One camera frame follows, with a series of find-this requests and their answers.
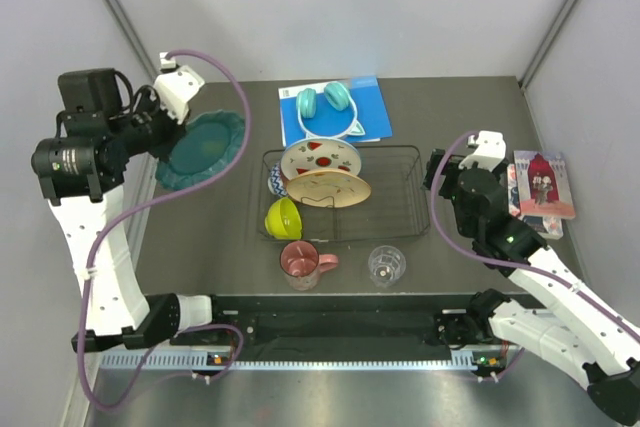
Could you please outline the black wire dish rack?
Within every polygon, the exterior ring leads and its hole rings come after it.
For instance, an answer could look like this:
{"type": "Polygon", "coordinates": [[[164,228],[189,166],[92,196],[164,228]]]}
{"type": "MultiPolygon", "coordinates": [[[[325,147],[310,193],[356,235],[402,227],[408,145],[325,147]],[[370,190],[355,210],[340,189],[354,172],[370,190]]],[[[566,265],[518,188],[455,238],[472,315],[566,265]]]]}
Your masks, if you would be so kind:
{"type": "MultiPolygon", "coordinates": [[[[311,207],[292,200],[302,220],[302,240],[340,242],[415,237],[429,226],[426,194],[422,190],[423,170],[418,149],[412,145],[356,147],[362,168],[356,176],[372,188],[371,196],[346,208],[311,207]]],[[[280,162],[284,150],[263,155],[258,183],[256,229],[271,237],[264,226],[269,207],[281,199],[268,188],[271,167],[280,162]]]]}

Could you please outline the orange floral plate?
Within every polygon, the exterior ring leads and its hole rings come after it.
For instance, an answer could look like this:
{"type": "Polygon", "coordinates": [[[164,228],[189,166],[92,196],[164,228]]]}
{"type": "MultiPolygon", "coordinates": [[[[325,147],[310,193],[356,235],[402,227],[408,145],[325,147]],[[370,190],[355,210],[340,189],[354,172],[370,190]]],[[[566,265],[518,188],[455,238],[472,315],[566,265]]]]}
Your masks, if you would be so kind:
{"type": "Polygon", "coordinates": [[[371,186],[360,177],[339,169],[316,169],[298,175],[286,187],[296,202],[321,208],[346,208],[367,200],[371,186]]]}

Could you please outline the teal scalloped plate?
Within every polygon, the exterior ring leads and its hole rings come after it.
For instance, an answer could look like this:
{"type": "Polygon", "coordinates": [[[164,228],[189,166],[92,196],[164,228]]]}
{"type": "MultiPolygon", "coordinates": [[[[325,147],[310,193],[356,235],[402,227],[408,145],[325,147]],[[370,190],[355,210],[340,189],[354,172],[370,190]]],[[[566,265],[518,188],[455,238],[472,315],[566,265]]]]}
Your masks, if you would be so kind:
{"type": "Polygon", "coordinates": [[[245,119],[231,111],[206,112],[190,121],[186,135],[159,161],[155,178],[166,190],[180,191],[222,172],[237,156],[245,134],[245,119]]]}

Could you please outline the white watermelon pattern plate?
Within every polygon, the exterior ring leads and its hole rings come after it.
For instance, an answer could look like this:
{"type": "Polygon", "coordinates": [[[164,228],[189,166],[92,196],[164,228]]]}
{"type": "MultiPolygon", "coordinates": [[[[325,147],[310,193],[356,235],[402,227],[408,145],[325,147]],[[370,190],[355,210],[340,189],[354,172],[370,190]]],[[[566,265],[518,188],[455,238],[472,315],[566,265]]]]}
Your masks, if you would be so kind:
{"type": "Polygon", "coordinates": [[[360,153],[346,141],[318,137],[292,143],[284,150],[280,160],[281,173],[288,180],[326,168],[357,175],[362,168],[360,153]]]}

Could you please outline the patterned blue red bowl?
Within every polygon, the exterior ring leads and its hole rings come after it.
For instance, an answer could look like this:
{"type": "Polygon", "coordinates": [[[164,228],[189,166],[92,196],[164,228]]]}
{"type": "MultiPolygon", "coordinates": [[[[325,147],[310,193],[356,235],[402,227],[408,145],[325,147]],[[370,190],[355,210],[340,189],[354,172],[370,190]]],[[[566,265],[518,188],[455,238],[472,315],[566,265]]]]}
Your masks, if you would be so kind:
{"type": "Polygon", "coordinates": [[[268,188],[269,191],[279,197],[286,198],[288,196],[287,185],[289,183],[289,179],[283,173],[281,168],[281,163],[277,162],[274,164],[268,175],[268,188]]]}

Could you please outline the lime green bowl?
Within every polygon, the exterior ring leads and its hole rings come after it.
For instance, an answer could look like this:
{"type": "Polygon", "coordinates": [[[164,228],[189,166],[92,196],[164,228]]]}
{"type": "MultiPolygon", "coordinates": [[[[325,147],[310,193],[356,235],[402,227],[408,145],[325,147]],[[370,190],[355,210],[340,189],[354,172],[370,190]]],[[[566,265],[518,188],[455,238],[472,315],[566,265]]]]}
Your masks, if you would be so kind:
{"type": "Polygon", "coordinates": [[[269,207],[264,226],[267,233],[278,240],[302,238],[302,220],[295,203],[289,198],[281,198],[269,207]]]}

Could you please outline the pink glass mug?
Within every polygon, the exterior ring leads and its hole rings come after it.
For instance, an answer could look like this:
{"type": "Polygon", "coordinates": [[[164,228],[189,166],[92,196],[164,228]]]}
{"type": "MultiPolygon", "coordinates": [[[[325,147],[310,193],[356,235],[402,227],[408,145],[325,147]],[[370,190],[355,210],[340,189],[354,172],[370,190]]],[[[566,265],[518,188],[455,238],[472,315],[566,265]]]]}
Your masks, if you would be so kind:
{"type": "Polygon", "coordinates": [[[338,267],[339,257],[335,254],[321,254],[313,244],[297,240],[282,249],[279,262],[293,289],[309,291],[318,284],[324,273],[338,267]]]}

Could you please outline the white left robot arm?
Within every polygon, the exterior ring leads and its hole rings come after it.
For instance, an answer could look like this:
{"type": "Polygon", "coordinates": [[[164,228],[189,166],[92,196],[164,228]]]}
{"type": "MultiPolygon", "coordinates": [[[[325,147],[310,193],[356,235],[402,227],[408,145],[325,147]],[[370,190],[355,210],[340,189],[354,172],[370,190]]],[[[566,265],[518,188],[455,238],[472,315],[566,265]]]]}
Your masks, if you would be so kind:
{"type": "Polygon", "coordinates": [[[76,353],[150,348],[189,329],[209,344],[226,334],[225,317],[206,295],[142,293],[120,217],[129,160],[168,158],[186,133],[188,103],[203,84],[191,68],[176,64],[139,89],[114,68],[58,78],[64,108],[54,137],[37,144],[31,167],[63,231],[81,290],[76,353]]]}

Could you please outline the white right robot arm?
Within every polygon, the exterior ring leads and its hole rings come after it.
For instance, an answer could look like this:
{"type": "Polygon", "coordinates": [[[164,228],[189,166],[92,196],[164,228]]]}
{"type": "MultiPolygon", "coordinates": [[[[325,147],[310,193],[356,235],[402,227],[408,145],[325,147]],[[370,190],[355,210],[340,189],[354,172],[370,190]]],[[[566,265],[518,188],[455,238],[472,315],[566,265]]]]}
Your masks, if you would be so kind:
{"type": "Polygon", "coordinates": [[[639,328],[600,299],[535,230],[508,211],[501,182],[507,167],[500,132],[470,131],[435,149],[424,185],[450,201],[460,254],[499,271],[542,304],[553,320],[489,289],[469,304],[466,327],[476,341],[514,343],[562,371],[620,425],[639,421],[639,328]]]}

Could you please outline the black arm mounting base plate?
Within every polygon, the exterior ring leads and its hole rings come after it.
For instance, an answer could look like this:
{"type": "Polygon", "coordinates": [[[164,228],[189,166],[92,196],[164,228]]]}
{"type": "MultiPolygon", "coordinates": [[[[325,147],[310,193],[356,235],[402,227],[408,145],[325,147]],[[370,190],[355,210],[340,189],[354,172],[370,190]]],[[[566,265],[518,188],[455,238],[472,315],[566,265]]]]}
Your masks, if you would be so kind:
{"type": "Polygon", "coordinates": [[[492,343],[470,312],[472,296],[419,294],[217,295],[216,321],[252,346],[280,339],[415,338],[428,345],[492,343]]]}

